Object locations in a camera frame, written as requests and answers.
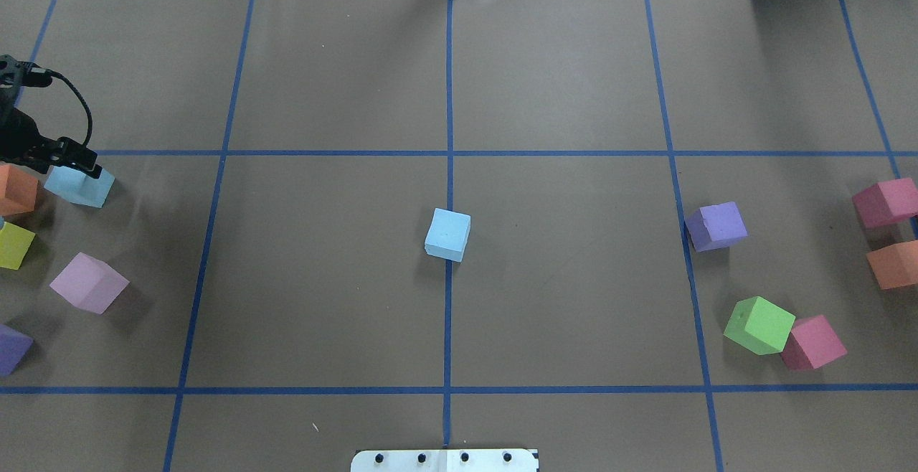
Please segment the orange block near cyan bin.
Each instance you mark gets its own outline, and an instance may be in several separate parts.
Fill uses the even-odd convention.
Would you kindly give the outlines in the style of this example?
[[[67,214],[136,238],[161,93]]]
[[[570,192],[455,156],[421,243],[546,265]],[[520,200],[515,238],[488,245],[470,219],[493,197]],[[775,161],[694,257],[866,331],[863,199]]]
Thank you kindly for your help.
[[[12,164],[1,165],[1,217],[33,212],[39,180]]]

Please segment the orange block near pink bin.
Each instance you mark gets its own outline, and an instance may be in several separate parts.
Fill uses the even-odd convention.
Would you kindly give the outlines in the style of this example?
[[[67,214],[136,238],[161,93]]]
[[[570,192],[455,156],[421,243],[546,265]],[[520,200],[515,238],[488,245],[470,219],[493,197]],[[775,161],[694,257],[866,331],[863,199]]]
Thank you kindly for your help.
[[[917,285],[917,240],[873,250],[866,259],[880,289]]]

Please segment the light blue block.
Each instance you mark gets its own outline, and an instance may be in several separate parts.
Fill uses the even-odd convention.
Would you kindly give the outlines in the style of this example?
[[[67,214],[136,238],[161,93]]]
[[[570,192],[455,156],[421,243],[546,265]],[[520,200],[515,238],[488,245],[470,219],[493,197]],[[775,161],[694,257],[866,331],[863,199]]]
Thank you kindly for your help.
[[[468,214],[435,208],[424,240],[430,256],[461,263],[471,233],[472,217]]]
[[[55,167],[44,182],[44,188],[72,204],[104,207],[115,177],[102,169],[98,178],[68,167]]]

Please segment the purple block near cyan bin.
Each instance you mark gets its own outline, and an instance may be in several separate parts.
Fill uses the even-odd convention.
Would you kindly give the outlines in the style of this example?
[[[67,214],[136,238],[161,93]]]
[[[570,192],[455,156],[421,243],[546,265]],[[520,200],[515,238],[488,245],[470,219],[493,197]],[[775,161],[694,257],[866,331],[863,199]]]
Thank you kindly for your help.
[[[8,377],[19,367],[33,343],[32,337],[1,325],[1,377]]]

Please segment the purple block near pink bin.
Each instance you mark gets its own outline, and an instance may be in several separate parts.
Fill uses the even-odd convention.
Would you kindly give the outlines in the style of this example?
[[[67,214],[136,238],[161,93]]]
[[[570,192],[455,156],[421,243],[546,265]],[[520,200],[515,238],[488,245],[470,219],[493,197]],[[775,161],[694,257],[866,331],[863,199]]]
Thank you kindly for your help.
[[[685,219],[695,252],[724,249],[749,236],[737,203],[704,205]]]

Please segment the yellow block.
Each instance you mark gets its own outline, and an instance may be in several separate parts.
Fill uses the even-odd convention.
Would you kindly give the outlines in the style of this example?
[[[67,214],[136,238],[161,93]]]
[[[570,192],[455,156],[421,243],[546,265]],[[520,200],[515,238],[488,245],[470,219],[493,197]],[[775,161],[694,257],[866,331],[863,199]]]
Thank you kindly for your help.
[[[1,227],[1,268],[20,269],[36,234],[10,222]]]

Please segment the magenta block near pink bin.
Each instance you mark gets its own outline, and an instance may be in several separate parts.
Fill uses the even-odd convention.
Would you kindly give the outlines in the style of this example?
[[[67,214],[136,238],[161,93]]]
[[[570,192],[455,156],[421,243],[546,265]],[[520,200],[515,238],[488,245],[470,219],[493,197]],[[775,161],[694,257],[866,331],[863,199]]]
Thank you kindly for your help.
[[[895,225],[917,214],[917,188],[912,178],[876,182],[851,200],[866,229]]]

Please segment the light pink block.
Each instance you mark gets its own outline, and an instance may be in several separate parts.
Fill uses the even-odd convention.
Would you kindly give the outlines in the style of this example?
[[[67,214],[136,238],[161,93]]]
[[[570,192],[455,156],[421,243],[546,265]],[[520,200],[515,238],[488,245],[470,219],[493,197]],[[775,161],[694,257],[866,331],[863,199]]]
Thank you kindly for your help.
[[[128,288],[129,281],[102,260],[79,252],[49,286],[69,304],[103,314]]]

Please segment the magenta block beside green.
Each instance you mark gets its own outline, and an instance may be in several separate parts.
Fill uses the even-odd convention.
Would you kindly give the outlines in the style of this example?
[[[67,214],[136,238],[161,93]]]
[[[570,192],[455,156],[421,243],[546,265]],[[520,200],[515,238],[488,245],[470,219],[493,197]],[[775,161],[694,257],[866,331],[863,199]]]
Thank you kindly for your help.
[[[785,348],[780,352],[785,367],[792,371],[819,369],[846,355],[847,348],[826,315],[794,321]]]

